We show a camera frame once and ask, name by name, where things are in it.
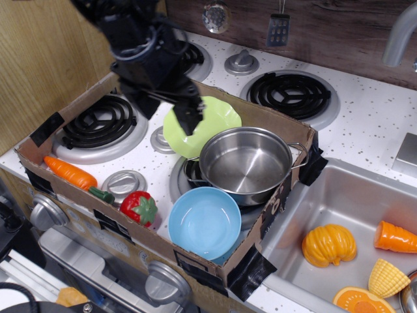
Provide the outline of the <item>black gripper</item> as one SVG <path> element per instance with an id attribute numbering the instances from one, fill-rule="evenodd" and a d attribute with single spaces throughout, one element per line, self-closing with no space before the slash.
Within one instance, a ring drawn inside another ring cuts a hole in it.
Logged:
<path id="1" fill-rule="evenodd" d="M 197 87 L 183 73 L 188 42 L 174 35 L 111 35 L 111 70 L 119 76 L 123 95 L 150 120 L 160 101 L 173 111 L 187 136 L 203 120 L 205 105 Z"/>

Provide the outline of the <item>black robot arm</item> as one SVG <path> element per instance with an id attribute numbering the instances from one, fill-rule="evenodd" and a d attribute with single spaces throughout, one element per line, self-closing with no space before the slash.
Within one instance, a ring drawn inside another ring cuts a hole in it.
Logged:
<path id="1" fill-rule="evenodd" d="M 203 102 L 194 82 L 183 71 L 186 35 L 157 12 L 156 1 L 73 1 L 79 13 L 107 39 L 124 96 L 150 119 L 161 102 L 173 111 L 187 135 L 203 119 Z"/>

